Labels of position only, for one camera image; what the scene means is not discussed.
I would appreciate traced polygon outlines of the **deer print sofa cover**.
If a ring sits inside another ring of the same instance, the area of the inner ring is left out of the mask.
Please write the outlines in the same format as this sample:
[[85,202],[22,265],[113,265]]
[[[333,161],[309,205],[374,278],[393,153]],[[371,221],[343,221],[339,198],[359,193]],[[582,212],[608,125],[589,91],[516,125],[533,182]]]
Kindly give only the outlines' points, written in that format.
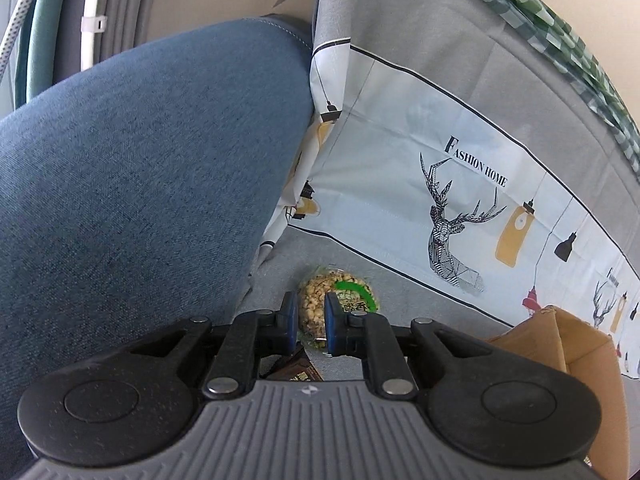
[[316,0],[314,118],[257,257],[332,240],[443,306],[561,308],[639,375],[639,174],[482,0]]

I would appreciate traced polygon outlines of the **brown cardboard box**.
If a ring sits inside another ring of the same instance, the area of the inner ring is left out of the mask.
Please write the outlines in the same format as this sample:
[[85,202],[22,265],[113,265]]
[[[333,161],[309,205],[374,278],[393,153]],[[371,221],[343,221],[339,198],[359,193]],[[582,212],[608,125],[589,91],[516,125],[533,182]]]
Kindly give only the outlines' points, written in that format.
[[610,336],[558,307],[545,307],[494,346],[560,370],[583,382],[601,405],[602,422],[588,453],[605,479],[629,476],[629,427],[617,353]]

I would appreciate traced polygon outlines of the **green checkered cloth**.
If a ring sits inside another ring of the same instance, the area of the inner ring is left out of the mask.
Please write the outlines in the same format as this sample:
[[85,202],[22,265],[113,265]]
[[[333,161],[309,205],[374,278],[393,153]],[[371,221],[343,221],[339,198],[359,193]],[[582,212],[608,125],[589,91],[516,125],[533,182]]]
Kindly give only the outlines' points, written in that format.
[[597,58],[542,0],[482,0],[563,75],[608,127],[633,174],[639,173],[639,128]]

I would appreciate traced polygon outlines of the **grey curtain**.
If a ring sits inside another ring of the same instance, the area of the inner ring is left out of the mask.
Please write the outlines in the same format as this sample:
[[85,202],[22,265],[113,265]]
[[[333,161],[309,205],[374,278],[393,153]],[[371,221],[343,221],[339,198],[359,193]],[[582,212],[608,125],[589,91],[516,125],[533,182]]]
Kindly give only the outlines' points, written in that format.
[[148,41],[153,0],[1,0],[1,115]]

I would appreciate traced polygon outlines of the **green label noodle snack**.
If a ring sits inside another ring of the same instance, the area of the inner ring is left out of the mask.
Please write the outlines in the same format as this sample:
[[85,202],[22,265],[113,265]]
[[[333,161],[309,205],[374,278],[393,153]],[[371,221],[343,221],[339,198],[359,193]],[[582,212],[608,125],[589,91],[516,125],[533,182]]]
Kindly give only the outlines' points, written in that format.
[[380,312],[378,298],[363,278],[341,269],[320,269],[299,287],[299,329],[311,348],[326,348],[326,296],[345,312]]

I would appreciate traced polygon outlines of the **black soda cracker packet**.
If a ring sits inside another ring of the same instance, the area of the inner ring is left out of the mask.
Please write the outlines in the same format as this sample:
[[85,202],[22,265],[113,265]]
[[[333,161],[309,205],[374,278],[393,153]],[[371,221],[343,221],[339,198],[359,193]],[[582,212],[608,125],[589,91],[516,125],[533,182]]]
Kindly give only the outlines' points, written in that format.
[[277,359],[264,378],[279,382],[322,382],[323,380],[302,344],[296,344],[290,356],[281,356]]

